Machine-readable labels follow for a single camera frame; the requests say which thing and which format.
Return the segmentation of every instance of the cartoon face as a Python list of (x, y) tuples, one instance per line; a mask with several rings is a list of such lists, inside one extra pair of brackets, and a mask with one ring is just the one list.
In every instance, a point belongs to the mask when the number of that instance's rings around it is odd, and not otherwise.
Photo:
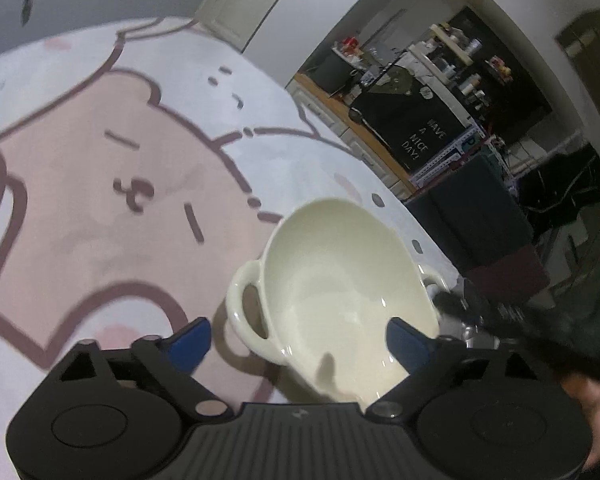
[[(272, 231), (231, 159), (134, 73), (105, 73), (1, 137), (1, 157), (20, 228), (0, 248), (0, 317), (51, 354), (72, 320), (115, 298), (145, 297), (175, 328), (213, 319)], [(199, 380), (251, 399), (262, 378), (231, 383), (230, 369), (213, 372), (219, 359)]]

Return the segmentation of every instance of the chalkboard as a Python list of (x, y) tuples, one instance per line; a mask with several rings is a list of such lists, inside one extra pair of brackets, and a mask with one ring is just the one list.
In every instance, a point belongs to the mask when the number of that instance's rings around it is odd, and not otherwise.
[(394, 158), (411, 173), (466, 130), (444, 101), (417, 81), (410, 95), (368, 92), (357, 97), (351, 108), (362, 115)]

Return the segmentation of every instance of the ribbed black surface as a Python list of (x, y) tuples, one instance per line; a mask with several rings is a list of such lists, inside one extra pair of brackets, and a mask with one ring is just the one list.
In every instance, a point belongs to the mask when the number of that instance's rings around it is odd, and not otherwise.
[(247, 404), (202, 426), (155, 480), (442, 480), (401, 428), (362, 418), (356, 404)]

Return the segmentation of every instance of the table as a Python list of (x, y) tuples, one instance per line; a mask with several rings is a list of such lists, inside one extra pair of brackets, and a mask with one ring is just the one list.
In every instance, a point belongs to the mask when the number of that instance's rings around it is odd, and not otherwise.
[(284, 401), (223, 300), (276, 223), (325, 196), (364, 206), (458, 280), (334, 133), (191, 20), (110, 23), (0, 56), (0, 480), (16, 479), (8, 422), (83, 338), (120, 348), (206, 316), (214, 344), (195, 378), (234, 406)]

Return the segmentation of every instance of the pink spot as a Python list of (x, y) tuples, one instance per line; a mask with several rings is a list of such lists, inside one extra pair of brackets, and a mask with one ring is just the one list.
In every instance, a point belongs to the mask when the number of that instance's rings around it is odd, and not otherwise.
[(95, 338), (100, 343), (100, 348), (110, 350), (115, 348), (127, 348), (133, 341), (144, 334), (129, 328), (128, 326), (115, 324), (104, 327), (96, 333)]
[(47, 50), (71, 50), (71, 42), (60, 37), (49, 38), (44, 45)]
[(352, 200), (362, 205), (362, 196), (360, 195), (360, 192), (356, 189), (356, 187), (349, 181), (349, 179), (346, 176), (341, 175), (339, 173), (334, 173), (333, 179), (338, 184), (340, 184), (340, 186), (342, 186), (344, 191), (347, 192), (347, 194)]

